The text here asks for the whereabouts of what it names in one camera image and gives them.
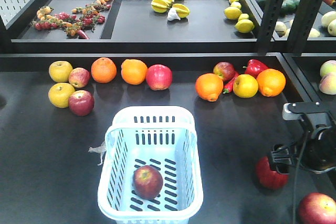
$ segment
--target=red fruit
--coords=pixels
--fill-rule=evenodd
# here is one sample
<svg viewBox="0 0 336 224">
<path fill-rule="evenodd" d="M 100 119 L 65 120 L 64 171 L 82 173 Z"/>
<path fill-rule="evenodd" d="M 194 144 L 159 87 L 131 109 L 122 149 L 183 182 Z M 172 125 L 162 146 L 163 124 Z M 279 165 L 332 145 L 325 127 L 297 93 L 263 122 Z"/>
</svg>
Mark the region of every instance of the red fruit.
<svg viewBox="0 0 336 224">
<path fill-rule="evenodd" d="M 288 181 L 288 174 L 280 174 L 271 170 L 268 157 L 262 157 L 256 165 L 256 174 L 259 182 L 266 188 L 276 190 L 283 187 Z"/>
<path fill-rule="evenodd" d="M 87 90 L 75 91 L 69 97 L 70 111 L 79 116 L 85 116 L 91 113 L 95 106 L 95 99 L 93 95 Z"/>
<path fill-rule="evenodd" d="M 51 23 L 50 26 L 51 26 L 52 28 L 58 28 L 58 25 L 57 25 L 56 23 Z"/>
<path fill-rule="evenodd" d="M 86 18 L 83 20 L 83 25 L 84 26 L 89 26 L 92 24 L 92 19 L 91 18 Z"/>
<path fill-rule="evenodd" d="M 43 26 L 42 26 L 41 23 L 36 23 L 36 24 L 34 25 L 34 27 L 35 27 L 35 29 L 38 30 L 38 31 L 41 31 L 41 30 L 43 29 Z"/>
<path fill-rule="evenodd" d="M 98 24 L 103 24 L 103 23 L 104 23 L 104 21 L 105 21 L 105 20 L 104 20 L 104 19 L 102 19 L 102 18 L 98 18 L 98 19 L 97 19 L 97 23 L 98 23 Z"/>
<path fill-rule="evenodd" d="M 303 224 L 336 224 L 336 202 L 328 195 L 310 193 L 300 201 L 298 214 Z"/>
<path fill-rule="evenodd" d="M 173 73 L 164 65 L 152 65 L 146 72 L 146 82 L 152 90 L 165 90 L 169 88 L 172 81 Z"/>
<path fill-rule="evenodd" d="M 144 165 L 135 170 L 133 185 L 136 195 L 142 199 L 151 200 L 160 193 L 163 186 L 163 178 L 156 168 Z"/>
<path fill-rule="evenodd" d="M 44 30 L 50 30 L 50 28 L 51 28 L 51 23 L 49 23 L 49 22 L 44 22 L 44 23 L 42 23 L 42 28 L 43 28 Z"/>
<path fill-rule="evenodd" d="M 235 68 L 231 63 L 222 61 L 215 65 L 213 73 L 218 75 L 223 81 L 228 81 L 235 75 Z"/>
</svg>

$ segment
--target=plastic basket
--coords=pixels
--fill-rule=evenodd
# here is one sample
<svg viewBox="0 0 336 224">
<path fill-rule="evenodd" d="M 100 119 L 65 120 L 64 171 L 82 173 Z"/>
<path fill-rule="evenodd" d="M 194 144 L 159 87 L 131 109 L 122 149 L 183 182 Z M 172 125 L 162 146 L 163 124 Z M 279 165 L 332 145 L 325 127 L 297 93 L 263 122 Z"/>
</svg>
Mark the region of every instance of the plastic basket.
<svg viewBox="0 0 336 224">
<path fill-rule="evenodd" d="M 191 113 L 177 106 L 134 106 L 119 111 L 106 132 L 98 187 L 100 210 L 117 223 L 188 223 L 203 202 L 197 135 Z M 157 168 L 164 185 L 154 200 L 132 185 L 142 165 Z"/>
</svg>

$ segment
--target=apple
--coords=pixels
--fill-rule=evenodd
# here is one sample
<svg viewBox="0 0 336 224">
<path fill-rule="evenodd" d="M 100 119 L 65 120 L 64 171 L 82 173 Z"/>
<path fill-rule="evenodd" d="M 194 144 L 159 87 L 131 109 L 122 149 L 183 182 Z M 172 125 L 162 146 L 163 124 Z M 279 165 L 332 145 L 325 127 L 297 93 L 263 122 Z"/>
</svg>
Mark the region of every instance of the apple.
<svg viewBox="0 0 336 224">
<path fill-rule="evenodd" d="M 94 106 L 93 95 L 87 90 L 78 90 L 69 97 L 69 109 L 75 115 L 88 115 Z"/>
<path fill-rule="evenodd" d="M 336 72 L 336 60 L 328 60 L 320 67 L 320 76 L 323 77 L 327 73 Z"/>
<path fill-rule="evenodd" d="M 303 224 L 336 224 L 336 202 L 322 193 L 309 193 L 299 204 Z"/>
<path fill-rule="evenodd" d="M 336 72 L 327 73 L 322 77 L 319 90 L 324 94 L 336 94 Z"/>
<path fill-rule="evenodd" d="M 69 83 L 57 83 L 49 89 L 49 101 L 58 108 L 67 108 L 69 107 L 69 97 L 74 91 L 75 88 Z"/>
<path fill-rule="evenodd" d="M 254 97 L 258 92 L 258 81 L 249 74 L 240 74 L 233 83 L 233 92 L 240 98 Z"/>
<path fill-rule="evenodd" d="M 262 157 L 256 164 L 256 174 L 259 182 L 266 188 L 277 190 L 287 184 L 288 174 L 280 174 L 271 170 L 268 157 Z"/>
<path fill-rule="evenodd" d="M 85 87 L 90 80 L 90 72 L 85 68 L 75 68 L 69 75 L 69 83 L 75 88 Z"/>
<path fill-rule="evenodd" d="M 235 68 L 230 62 L 221 61 L 215 65 L 213 73 L 218 75 L 223 81 L 229 81 L 235 75 Z"/>
<path fill-rule="evenodd" d="M 173 73 L 169 67 L 164 65 L 152 65 L 146 72 L 146 82 L 152 90 L 165 90 L 169 88 L 172 81 Z"/>
<path fill-rule="evenodd" d="M 160 172 L 150 165 L 140 166 L 134 171 L 135 193 L 142 199 L 154 199 L 161 191 L 163 178 Z"/>
<path fill-rule="evenodd" d="M 72 71 L 72 65 L 65 60 L 58 60 L 50 64 L 49 75 L 55 82 L 67 82 Z"/>
</svg>

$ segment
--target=black tray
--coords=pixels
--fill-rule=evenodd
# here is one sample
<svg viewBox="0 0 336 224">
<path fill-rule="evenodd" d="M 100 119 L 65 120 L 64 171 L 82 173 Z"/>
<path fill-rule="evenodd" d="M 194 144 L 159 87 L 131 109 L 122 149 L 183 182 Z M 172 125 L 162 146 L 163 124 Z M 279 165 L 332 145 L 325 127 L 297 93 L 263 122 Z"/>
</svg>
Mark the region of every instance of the black tray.
<svg viewBox="0 0 336 224">
<path fill-rule="evenodd" d="M 336 60 L 336 56 L 332 54 L 302 54 L 301 56 L 295 56 L 292 54 L 286 54 L 286 58 L 291 57 L 294 66 L 297 66 L 302 73 L 300 76 L 301 83 L 312 94 L 312 98 L 316 101 L 322 101 L 330 104 L 330 111 L 336 116 L 336 108 L 333 105 L 336 102 L 336 95 L 324 94 L 319 90 L 319 83 L 321 81 L 320 68 L 322 64 L 328 60 Z"/>
<path fill-rule="evenodd" d="M 290 222 L 293 171 L 288 184 L 278 191 L 262 188 L 254 173 L 256 162 L 273 144 L 289 143 L 301 136 L 299 123 L 284 121 L 281 110 L 286 102 L 308 98 L 282 55 L 105 55 L 116 62 L 118 75 L 108 84 L 91 81 L 84 88 L 94 93 L 94 111 L 78 117 L 68 109 L 53 107 L 47 96 L 54 84 L 46 71 L 49 64 L 63 59 L 74 67 L 89 68 L 100 56 L 51 54 L 0 58 L 3 68 L 0 163 L 4 173 L 0 185 L 5 188 L 0 214 L 4 222 L 115 223 L 97 206 L 99 154 L 88 153 L 88 148 L 99 146 L 114 115 L 132 105 L 178 105 L 194 115 L 204 201 L 190 218 L 190 224 Z M 120 77 L 120 64 L 125 58 L 136 57 L 148 65 L 162 63 L 171 67 L 171 87 L 152 91 L 145 83 L 126 84 Z M 287 85 L 283 93 L 274 98 L 257 94 L 250 99 L 230 93 L 213 103 L 197 96 L 196 78 L 211 72 L 214 64 L 229 61 L 242 73 L 242 66 L 251 58 L 285 73 Z M 299 171 L 298 185 L 296 204 L 312 191 L 336 197 L 325 174 Z"/>
<path fill-rule="evenodd" d="M 155 13 L 151 0 L 114 0 L 107 21 L 97 25 L 91 40 L 71 39 L 62 31 L 37 31 L 28 27 L 43 5 L 55 8 L 53 13 L 70 12 L 76 6 L 94 0 L 31 0 L 7 24 L 16 53 L 138 53 L 138 52 L 253 52 L 260 17 L 250 0 L 239 0 L 242 11 L 248 13 L 256 28 L 241 34 L 235 22 L 227 20 L 224 9 L 228 0 L 182 0 L 190 15 L 177 22 L 168 22 L 165 14 Z"/>
<path fill-rule="evenodd" d="M 255 0 L 251 0 L 254 8 L 257 10 L 260 18 L 263 16 L 263 11 L 261 10 L 260 6 L 257 4 Z M 315 28 L 320 32 L 320 37 L 318 38 L 308 38 L 308 42 L 305 45 L 304 52 L 335 52 L 334 42 L 336 41 L 335 37 L 332 37 L 328 34 L 328 30 L 323 28 L 321 25 L 321 18 L 322 16 L 334 10 L 332 7 L 328 6 L 326 3 L 322 2 L 319 12 L 315 18 L 314 24 L 312 28 Z M 289 28 L 289 21 L 294 19 L 295 13 L 287 14 L 285 16 L 279 16 L 278 21 L 284 22 Z M 286 48 L 286 37 L 279 37 L 276 32 L 273 33 L 274 43 L 273 43 L 273 50 L 280 51 L 280 52 L 288 52 Z"/>
</svg>

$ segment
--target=chili pepper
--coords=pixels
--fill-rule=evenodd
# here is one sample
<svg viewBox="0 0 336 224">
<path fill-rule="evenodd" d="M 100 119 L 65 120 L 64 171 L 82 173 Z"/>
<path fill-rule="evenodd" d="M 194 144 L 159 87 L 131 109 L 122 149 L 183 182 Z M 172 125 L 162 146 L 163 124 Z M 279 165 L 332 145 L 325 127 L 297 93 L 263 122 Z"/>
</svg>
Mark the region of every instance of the chili pepper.
<svg viewBox="0 0 336 224">
<path fill-rule="evenodd" d="M 238 72 L 235 71 L 235 75 L 232 77 L 231 80 L 229 80 L 225 85 L 223 89 L 223 94 L 231 93 L 233 90 L 233 84 L 235 83 L 236 78 L 238 77 Z"/>
<path fill-rule="evenodd" d="M 257 78 L 260 72 L 264 71 L 265 69 L 268 69 L 268 67 L 264 63 L 262 63 L 259 60 L 255 60 L 255 59 L 249 60 L 247 67 L 244 67 L 244 68 L 246 68 L 245 74 L 249 74 L 253 76 L 254 78 Z"/>
<path fill-rule="evenodd" d="M 80 39 L 90 39 L 89 36 L 87 36 L 87 34 L 84 33 L 83 30 L 78 30 L 77 34 L 78 34 L 78 36 L 79 36 Z"/>
</svg>

